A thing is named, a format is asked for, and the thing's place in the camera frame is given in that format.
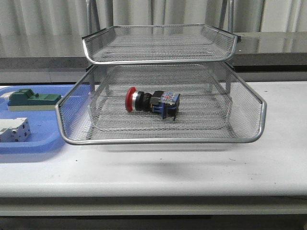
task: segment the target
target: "mesh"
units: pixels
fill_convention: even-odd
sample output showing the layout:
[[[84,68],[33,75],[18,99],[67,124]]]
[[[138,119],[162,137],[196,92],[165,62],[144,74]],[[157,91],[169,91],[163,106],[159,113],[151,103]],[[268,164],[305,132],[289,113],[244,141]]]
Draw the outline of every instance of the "mesh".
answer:
[[[84,39],[96,64],[138,61],[216,61],[233,54],[235,35],[206,25],[112,27]]]
[[[95,81],[94,88],[89,84]],[[127,90],[180,93],[175,121],[125,109]],[[66,138],[73,141],[139,138],[255,137],[262,101],[224,64],[95,67],[59,104]]]

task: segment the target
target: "green electrical component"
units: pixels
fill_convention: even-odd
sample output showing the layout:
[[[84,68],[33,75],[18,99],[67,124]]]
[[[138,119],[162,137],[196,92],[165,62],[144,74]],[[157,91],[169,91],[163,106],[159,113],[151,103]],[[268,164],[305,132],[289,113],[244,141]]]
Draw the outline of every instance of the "green electrical component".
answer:
[[[21,89],[12,93],[9,99],[9,111],[41,111],[54,110],[54,106],[61,99],[61,95],[38,94],[31,89]]]

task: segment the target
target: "white electrical component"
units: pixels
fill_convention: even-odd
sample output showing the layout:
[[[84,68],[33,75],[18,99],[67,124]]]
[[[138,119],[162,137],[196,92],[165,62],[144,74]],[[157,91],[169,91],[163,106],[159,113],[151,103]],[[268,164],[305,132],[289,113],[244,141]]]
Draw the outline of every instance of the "white electrical component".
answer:
[[[0,119],[0,142],[25,141],[30,135],[28,118]]]

